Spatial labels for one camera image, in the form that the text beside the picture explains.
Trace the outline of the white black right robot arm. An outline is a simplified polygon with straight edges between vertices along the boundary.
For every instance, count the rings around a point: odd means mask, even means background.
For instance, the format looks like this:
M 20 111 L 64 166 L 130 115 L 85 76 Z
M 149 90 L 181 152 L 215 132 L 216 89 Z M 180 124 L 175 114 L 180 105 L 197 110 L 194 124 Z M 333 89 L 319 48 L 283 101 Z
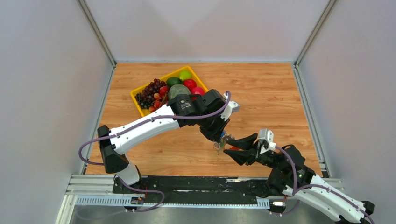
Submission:
M 355 200 L 331 186 L 305 165 L 305 158 L 294 145 L 279 147 L 273 139 L 268 129 L 242 139 L 223 133 L 219 146 L 241 166 L 257 162 L 271 168 L 265 187 L 273 195 L 294 197 L 337 224 L 374 223 L 373 203 Z

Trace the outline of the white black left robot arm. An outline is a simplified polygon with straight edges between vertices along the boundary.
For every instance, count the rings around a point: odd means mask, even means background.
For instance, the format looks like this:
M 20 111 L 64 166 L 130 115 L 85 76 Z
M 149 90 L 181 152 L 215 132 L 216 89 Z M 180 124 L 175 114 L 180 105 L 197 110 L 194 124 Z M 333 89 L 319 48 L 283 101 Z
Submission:
M 161 133 L 194 125 L 209 141 L 219 143 L 231 114 L 239 109 L 229 91 L 221 95 L 212 89 L 202 96 L 179 94 L 153 113 L 127 125 L 112 129 L 101 126 L 98 139 L 105 172 L 118 175 L 126 189 L 138 193 L 143 181 L 138 168 L 127 158 L 130 149 Z

